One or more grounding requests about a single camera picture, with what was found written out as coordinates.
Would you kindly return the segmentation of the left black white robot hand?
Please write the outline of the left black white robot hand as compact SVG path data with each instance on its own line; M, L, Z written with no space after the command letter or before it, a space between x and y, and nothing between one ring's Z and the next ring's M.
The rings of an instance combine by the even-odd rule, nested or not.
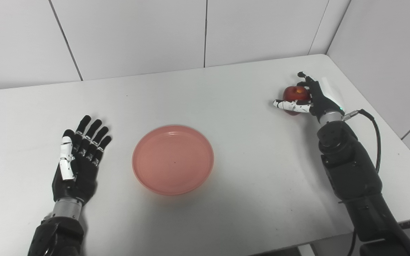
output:
M109 128L100 119L85 115L78 128L62 136L60 160L52 182L53 200L79 200L85 205L97 188L97 176L104 150L112 141Z

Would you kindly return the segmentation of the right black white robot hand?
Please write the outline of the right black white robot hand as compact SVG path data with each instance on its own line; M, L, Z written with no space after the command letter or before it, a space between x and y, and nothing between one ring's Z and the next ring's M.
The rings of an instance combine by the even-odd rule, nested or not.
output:
M287 112L311 114L322 126L334 121L344 121L343 101L334 92L327 78L318 81L302 71L297 76L303 81L295 86L288 86L283 92L283 98L273 101L274 107Z

